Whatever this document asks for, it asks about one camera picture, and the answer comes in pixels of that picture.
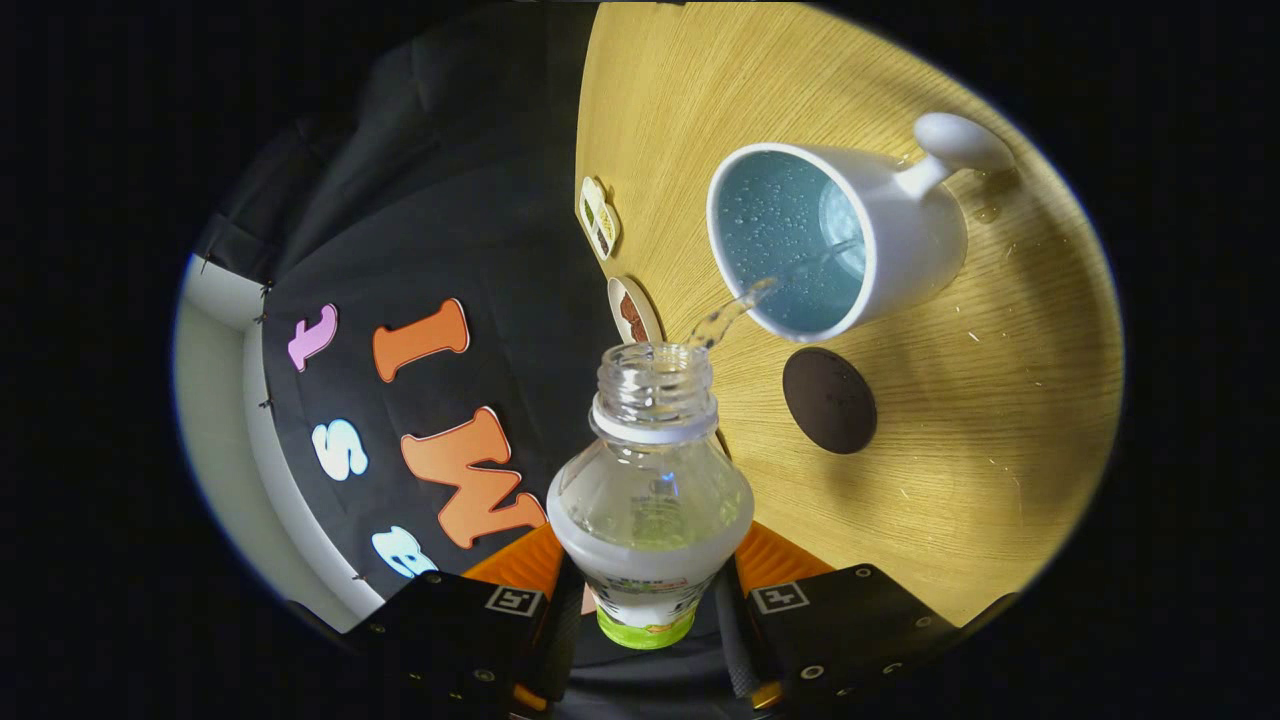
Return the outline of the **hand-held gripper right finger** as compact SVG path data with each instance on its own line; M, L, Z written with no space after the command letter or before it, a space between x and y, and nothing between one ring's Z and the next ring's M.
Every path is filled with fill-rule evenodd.
M833 568L759 521L721 569L716 609L755 714L840 714L961 638L882 569Z

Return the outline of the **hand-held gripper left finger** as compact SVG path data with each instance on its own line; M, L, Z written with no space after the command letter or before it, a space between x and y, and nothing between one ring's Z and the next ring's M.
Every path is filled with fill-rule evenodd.
M349 633L428 716L549 716L573 664L582 574L549 525L463 574L426 571Z

